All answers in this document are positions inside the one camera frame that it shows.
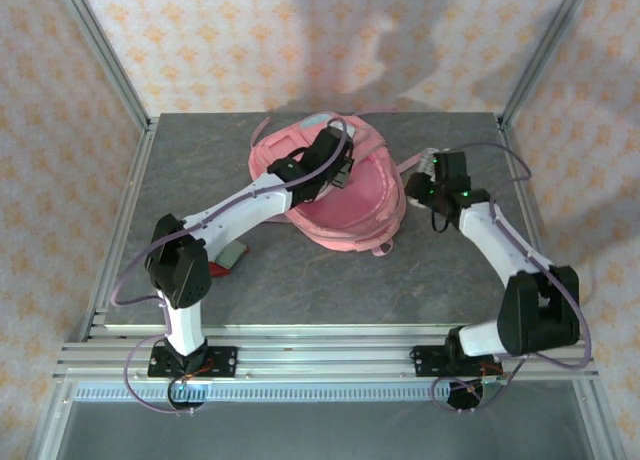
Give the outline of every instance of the floral wallpaper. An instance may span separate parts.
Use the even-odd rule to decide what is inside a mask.
[[[500,111],[561,0],[89,0],[145,108]]]
[[[575,265],[594,356],[640,458],[640,0],[585,0],[516,119],[545,247]]]
[[[0,456],[24,458],[137,128],[61,0],[0,0]]]

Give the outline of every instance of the backpack strap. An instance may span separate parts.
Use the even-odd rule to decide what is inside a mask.
[[[398,108],[395,105],[367,105],[360,110],[356,110],[352,115],[359,117],[369,113],[398,113]]]
[[[407,158],[404,162],[402,162],[396,167],[398,169],[398,173],[404,173],[407,170],[409,170],[411,167],[420,163],[421,157],[422,157],[422,153],[416,153],[413,157]]]
[[[267,117],[262,122],[260,122],[260,125],[256,127],[256,129],[251,134],[251,138],[249,139],[249,148],[253,149],[253,147],[256,146],[256,140],[258,140],[258,137],[262,133],[262,130],[264,130],[267,125],[269,125],[270,121],[271,117]]]

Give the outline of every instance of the black mounting bracket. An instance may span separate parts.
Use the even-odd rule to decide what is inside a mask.
[[[447,349],[438,345],[417,345],[409,354],[416,377],[482,377],[502,371],[493,355],[481,357],[452,357]]]
[[[206,346],[202,365],[207,364],[211,365],[211,368],[199,371],[198,378],[235,377],[238,348]],[[183,375],[183,367],[165,345],[158,344],[153,347],[147,370],[149,378],[181,378]]]

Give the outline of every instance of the cable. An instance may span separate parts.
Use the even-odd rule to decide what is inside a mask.
[[[438,228],[436,226],[436,212],[434,210],[431,210],[431,228],[433,229],[434,232],[436,233],[444,233],[444,231],[449,227],[449,218],[445,217],[444,219],[444,226],[442,228]]]
[[[293,152],[289,152],[289,157],[291,158],[295,158],[296,156],[300,155],[301,153],[306,152],[309,149],[309,147],[298,147],[296,148]]]
[[[440,408],[441,410],[444,410],[446,412],[451,412],[451,413],[458,413],[461,414],[462,412],[466,412],[466,413],[473,413],[476,410],[481,410],[483,408],[487,408],[489,405],[491,405],[492,403],[496,402],[505,392],[505,390],[507,389],[507,387],[511,384],[511,382],[513,381],[513,378],[516,376],[516,373],[518,373],[518,371],[522,368],[522,366],[524,365],[524,362],[527,361],[527,359],[529,358],[528,355],[522,357],[520,359],[520,362],[518,362],[518,365],[516,365],[516,368],[513,369],[513,372],[511,372],[511,374],[509,375],[509,377],[507,378],[507,383],[504,387],[502,387],[500,389],[500,391],[496,394],[495,397],[493,397],[492,399],[490,399],[487,403],[485,403],[484,405],[478,405],[475,408],[471,408],[469,410],[462,410],[462,409],[452,409],[449,407],[445,407],[444,405],[442,405],[438,400],[436,400],[436,387],[438,386],[438,384],[440,382],[444,382],[444,381],[449,381],[449,382],[453,382],[453,383],[457,383],[458,385],[460,385],[459,387],[455,387],[452,390],[458,390],[458,389],[466,389],[469,393],[471,393],[472,395],[474,395],[476,397],[476,399],[480,402],[481,401],[481,397],[476,393],[475,391],[475,387],[473,385],[471,385],[468,382],[465,382],[464,380],[459,379],[458,377],[440,377],[438,379],[436,379],[430,386],[429,386],[429,397],[431,398],[431,400],[433,400],[433,403],[436,405],[436,407]]]
[[[120,291],[122,290],[122,288],[124,287],[125,283],[129,280],[129,278],[131,277],[131,275],[133,274],[133,270],[134,268],[136,268],[140,263],[142,263],[144,261],[144,259],[151,253],[153,252],[156,248],[159,248],[173,240],[176,240],[178,238],[184,237],[186,235],[189,235],[193,232],[195,232],[196,230],[199,230],[200,228],[204,227],[205,225],[207,225],[208,223],[210,223],[211,221],[213,221],[214,218],[216,218],[218,215],[220,215],[221,213],[229,210],[231,207],[245,201],[248,200],[249,198],[255,198],[257,195],[262,195],[265,193],[270,193],[270,192],[275,192],[278,190],[282,190],[282,189],[286,189],[286,188],[291,188],[291,187],[295,187],[297,185],[300,185],[308,180],[311,180],[312,178],[317,177],[318,175],[320,175],[322,172],[324,172],[327,168],[329,168],[333,162],[336,161],[336,159],[338,158],[338,156],[341,154],[342,149],[344,148],[344,145],[347,141],[347,123],[344,121],[344,119],[342,119],[341,117],[334,117],[331,120],[329,120],[327,122],[327,126],[330,126],[332,123],[334,122],[340,122],[342,124],[342,134],[340,136],[340,143],[338,144],[338,147],[336,148],[336,150],[333,152],[333,154],[331,155],[331,157],[329,158],[329,160],[327,160],[324,164],[322,164],[320,167],[316,168],[313,172],[308,173],[307,175],[304,175],[296,180],[292,180],[290,182],[286,182],[283,183],[281,185],[273,185],[271,187],[264,187],[264,188],[259,188],[257,190],[254,190],[252,192],[247,192],[244,195],[240,195],[239,197],[236,197],[232,200],[230,200],[229,202],[225,203],[224,205],[222,205],[221,207],[219,207],[217,210],[215,210],[213,213],[211,213],[209,216],[205,217],[202,222],[197,223],[187,229],[184,230],[180,230],[179,232],[175,232],[172,233],[170,235],[167,235],[165,237],[162,237],[158,240],[156,240],[155,242],[151,243],[151,245],[149,245],[148,247],[146,247],[145,249],[143,249],[140,253],[138,253],[138,255],[136,255],[134,257],[133,260],[131,260],[131,262],[125,267],[124,271],[122,272],[122,275],[120,276],[120,278],[118,279],[118,281],[116,282],[116,284],[113,287],[113,291],[111,292],[111,304],[116,306],[116,307],[123,307],[123,306],[127,306],[127,305],[133,305],[135,303],[139,303],[139,302],[143,302],[146,300],[151,300],[151,299],[159,299],[162,300],[158,295],[146,295],[144,297],[138,297],[138,298],[134,298],[133,300],[118,300],[118,295],[120,294]]]
[[[133,349],[131,349],[131,351],[129,352],[129,355],[127,355],[127,360],[124,364],[124,373],[123,373],[123,380],[124,380],[124,386],[126,387],[127,391],[129,392],[129,394],[133,397],[133,399],[138,402],[139,404],[141,404],[144,407],[147,407],[149,410],[153,410],[156,413],[171,413],[173,415],[178,414],[179,412],[175,409],[173,410],[168,410],[166,408],[160,408],[160,407],[156,407],[155,405],[152,405],[151,403],[147,402],[146,400],[144,400],[142,397],[140,397],[134,390],[133,387],[131,386],[131,383],[129,383],[129,367],[131,366],[131,361],[133,359],[133,355],[136,353],[136,351],[142,347],[142,345],[144,345],[145,343],[151,342],[153,340],[155,340],[156,342],[158,340],[164,340],[165,336],[164,335],[154,335],[153,337],[148,337],[145,338],[144,340],[141,340],[135,347],[133,347]]]
[[[531,169],[529,168],[529,165],[527,165],[527,162],[524,161],[524,159],[518,155],[516,152],[514,152],[513,150],[511,150],[509,147],[505,147],[504,145],[500,145],[499,143],[492,143],[492,142],[470,142],[470,143],[463,143],[462,145],[458,145],[457,147],[453,147],[450,149],[444,149],[443,151],[445,152],[452,152],[455,150],[463,150],[465,148],[469,148],[469,147],[494,147],[494,148],[499,148],[500,150],[504,150],[505,152],[507,152],[509,155],[511,155],[514,159],[516,159],[518,161],[518,163],[520,165],[522,165],[522,168],[524,168],[527,172],[527,177],[519,177],[520,180],[530,180],[531,177],[533,176],[533,173],[531,173]],[[513,181],[516,181],[516,179],[512,178],[509,179],[508,183],[511,183]]]

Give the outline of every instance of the glass panel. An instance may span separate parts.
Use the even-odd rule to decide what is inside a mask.
[[[515,382],[468,415],[429,402],[220,403],[176,419],[76,402],[59,459],[591,459],[571,382]]]

